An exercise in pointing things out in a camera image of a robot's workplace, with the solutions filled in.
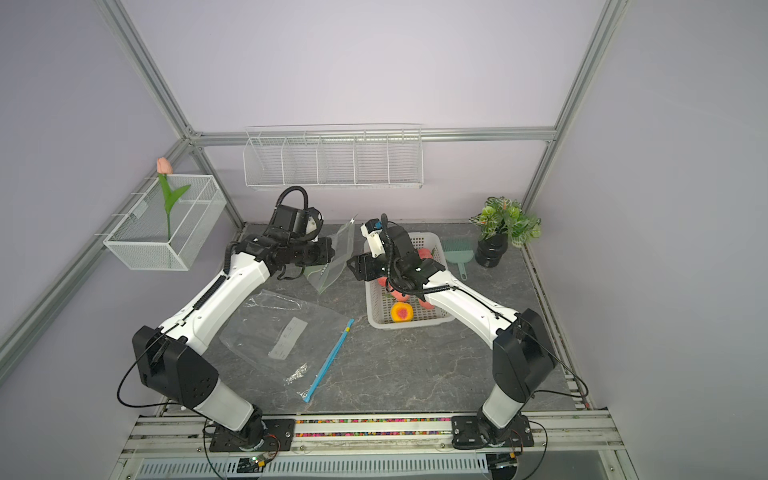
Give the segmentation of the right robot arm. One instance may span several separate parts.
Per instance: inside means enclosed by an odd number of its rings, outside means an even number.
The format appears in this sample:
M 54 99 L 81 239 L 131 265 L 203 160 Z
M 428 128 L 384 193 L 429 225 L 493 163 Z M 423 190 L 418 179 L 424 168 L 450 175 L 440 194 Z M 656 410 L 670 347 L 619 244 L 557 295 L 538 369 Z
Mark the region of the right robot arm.
M 386 286 L 432 304 L 460 321 L 492 351 L 493 389 L 479 410 L 479 423 L 500 436 L 557 362 L 541 317 L 498 304 L 464 285 L 442 263 L 422 258 L 409 233 L 386 216 L 361 226 L 369 251 L 347 261 L 360 281 Z

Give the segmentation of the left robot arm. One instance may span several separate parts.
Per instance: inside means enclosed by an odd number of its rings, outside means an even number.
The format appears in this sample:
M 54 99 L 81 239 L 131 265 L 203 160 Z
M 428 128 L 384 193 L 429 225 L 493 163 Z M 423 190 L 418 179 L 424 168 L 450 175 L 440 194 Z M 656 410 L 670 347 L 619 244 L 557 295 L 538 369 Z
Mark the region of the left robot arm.
M 229 430 L 247 446 L 262 442 L 259 407 L 235 393 L 204 357 L 230 315 L 259 286 L 289 265 L 324 265 L 334 255 L 320 234 L 321 213 L 313 208 L 275 208 L 265 231 L 232 242 L 221 271 L 177 314 L 133 336 L 143 385 Z

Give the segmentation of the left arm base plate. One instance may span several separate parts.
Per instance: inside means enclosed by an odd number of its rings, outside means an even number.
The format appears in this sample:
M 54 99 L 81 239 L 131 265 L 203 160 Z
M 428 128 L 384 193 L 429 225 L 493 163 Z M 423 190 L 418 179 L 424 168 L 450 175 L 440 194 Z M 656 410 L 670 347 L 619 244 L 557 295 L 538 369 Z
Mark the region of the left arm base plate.
M 296 421 L 287 417 L 261 418 L 251 422 L 241 431 L 231 431 L 215 425 L 209 439 L 209 450 L 214 453 L 288 451 L 294 438 Z

